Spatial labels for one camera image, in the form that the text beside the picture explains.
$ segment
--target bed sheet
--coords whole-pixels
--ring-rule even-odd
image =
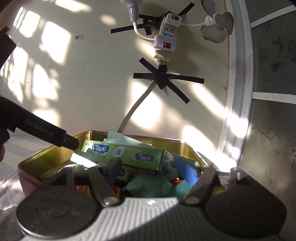
[[[0,162],[0,237],[2,241],[17,241],[23,234],[16,221],[16,209],[25,197],[17,165],[50,144],[18,129],[9,133],[5,157]]]

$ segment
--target green plush toy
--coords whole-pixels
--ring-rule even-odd
[[[179,199],[183,199],[191,190],[191,186],[183,180],[177,186],[172,187],[167,197],[177,197]]]
[[[165,174],[163,172],[156,174],[141,172],[128,183],[126,188],[134,197],[166,197],[173,187],[170,181],[175,180],[177,176],[178,171],[176,168],[172,168],[170,174]]]

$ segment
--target white power strip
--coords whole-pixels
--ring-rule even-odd
[[[165,64],[172,59],[172,52],[177,50],[177,30],[181,25],[182,17],[169,13],[163,19],[159,34],[155,36],[153,47],[155,48],[154,58],[159,64]]]

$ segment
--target red switch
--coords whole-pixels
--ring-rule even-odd
[[[163,42],[163,47],[165,47],[165,48],[170,48],[170,43]]]
[[[178,20],[179,20],[179,17],[178,17],[178,16],[176,16],[176,15],[173,15],[173,16],[172,16],[172,19],[174,19],[174,20],[177,20],[177,21],[178,21]]]

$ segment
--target small fan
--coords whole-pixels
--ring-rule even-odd
[[[226,30],[229,35],[232,34],[233,16],[229,12],[225,12],[223,15],[216,13],[215,3],[211,0],[201,0],[201,5],[208,14],[202,24],[204,26],[201,28],[204,39],[214,43],[222,43],[226,39]]]

